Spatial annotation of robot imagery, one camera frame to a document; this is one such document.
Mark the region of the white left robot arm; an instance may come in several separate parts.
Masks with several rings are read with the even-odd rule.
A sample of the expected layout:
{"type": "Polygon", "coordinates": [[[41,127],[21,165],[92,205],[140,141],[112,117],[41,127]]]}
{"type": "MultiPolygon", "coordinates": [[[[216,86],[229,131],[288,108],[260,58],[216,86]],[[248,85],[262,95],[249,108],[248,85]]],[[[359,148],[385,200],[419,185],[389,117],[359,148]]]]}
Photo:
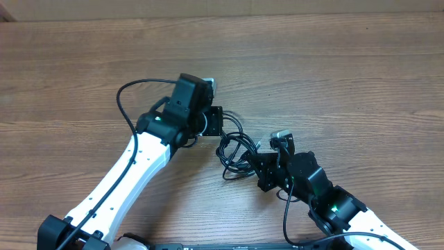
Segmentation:
{"type": "Polygon", "coordinates": [[[180,147],[198,136],[221,134],[222,108],[187,119],[151,108],[142,114],[125,151],[93,191],[63,219],[49,215],[37,232],[38,249],[145,249],[134,239],[115,240],[119,227],[148,182],[180,147]]]}

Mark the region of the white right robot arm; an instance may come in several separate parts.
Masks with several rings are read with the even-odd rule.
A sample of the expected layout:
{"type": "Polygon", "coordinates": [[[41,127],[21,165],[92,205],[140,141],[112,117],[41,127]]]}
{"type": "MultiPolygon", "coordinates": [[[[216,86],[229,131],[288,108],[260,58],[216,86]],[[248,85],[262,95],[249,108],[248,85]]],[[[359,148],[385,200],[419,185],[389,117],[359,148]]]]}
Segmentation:
{"type": "Polygon", "coordinates": [[[246,156],[258,177],[258,186],[265,192],[279,187],[289,197],[309,206],[309,217],[325,234],[318,240],[294,242],[287,234],[287,216],[290,201],[284,210],[283,233],[285,240],[297,249],[415,249],[382,222],[365,203],[334,186],[315,155],[284,152],[258,153],[246,156]]]}

